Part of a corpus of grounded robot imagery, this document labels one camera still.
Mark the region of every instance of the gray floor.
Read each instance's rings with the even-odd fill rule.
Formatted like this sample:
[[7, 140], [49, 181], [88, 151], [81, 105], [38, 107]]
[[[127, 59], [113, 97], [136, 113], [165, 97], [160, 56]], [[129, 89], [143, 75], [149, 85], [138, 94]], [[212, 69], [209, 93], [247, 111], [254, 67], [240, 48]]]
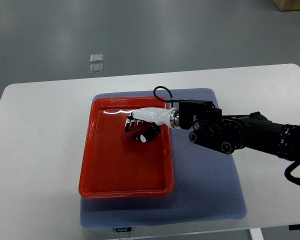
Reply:
[[[103, 73], [90, 74], [93, 53]], [[0, 98], [14, 83], [287, 63], [300, 66], [300, 11], [272, 0], [0, 0]], [[300, 240], [287, 226], [262, 232]], [[194, 238], [250, 239], [165, 239]]]

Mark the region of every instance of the label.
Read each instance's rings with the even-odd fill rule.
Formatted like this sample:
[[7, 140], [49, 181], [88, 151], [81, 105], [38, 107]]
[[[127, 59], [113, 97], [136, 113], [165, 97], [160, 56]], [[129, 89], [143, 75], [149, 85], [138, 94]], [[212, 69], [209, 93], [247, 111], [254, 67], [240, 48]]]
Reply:
[[289, 225], [289, 230], [293, 231], [293, 230], [300, 230], [300, 224], [297, 225]]
[[125, 232], [132, 232], [131, 227], [121, 227], [121, 228], [116, 228], [117, 233], [125, 233]]

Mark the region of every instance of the plastic tray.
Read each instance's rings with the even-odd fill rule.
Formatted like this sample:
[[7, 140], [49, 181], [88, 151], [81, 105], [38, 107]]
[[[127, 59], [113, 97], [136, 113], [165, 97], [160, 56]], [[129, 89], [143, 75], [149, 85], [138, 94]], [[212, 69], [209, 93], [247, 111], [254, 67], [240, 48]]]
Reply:
[[99, 98], [92, 103], [79, 193], [86, 199], [165, 196], [174, 188], [169, 128], [147, 144], [123, 143], [131, 111], [166, 108], [155, 97]]

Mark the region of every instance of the cardboard box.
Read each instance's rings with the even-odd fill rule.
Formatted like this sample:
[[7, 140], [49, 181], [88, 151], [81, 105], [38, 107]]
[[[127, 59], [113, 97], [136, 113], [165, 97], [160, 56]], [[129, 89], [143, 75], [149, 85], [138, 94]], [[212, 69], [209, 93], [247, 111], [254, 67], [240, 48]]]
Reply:
[[280, 11], [300, 10], [300, 0], [273, 0]]

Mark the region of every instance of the white table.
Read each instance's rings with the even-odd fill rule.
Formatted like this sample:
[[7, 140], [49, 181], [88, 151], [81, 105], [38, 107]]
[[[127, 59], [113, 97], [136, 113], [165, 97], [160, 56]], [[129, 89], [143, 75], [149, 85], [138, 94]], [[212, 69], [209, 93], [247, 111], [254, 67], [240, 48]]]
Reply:
[[[9, 85], [0, 100], [0, 240], [116, 239], [113, 229], [80, 225], [78, 183], [91, 101], [158, 85], [211, 88], [224, 115], [260, 111], [276, 123], [300, 124], [294, 64]], [[300, 224], [300, 186], [284, 177], [290, 162], [248, 148], [233, 158], [247, 207], [243, 219], [134, 227], [131, 237]]]

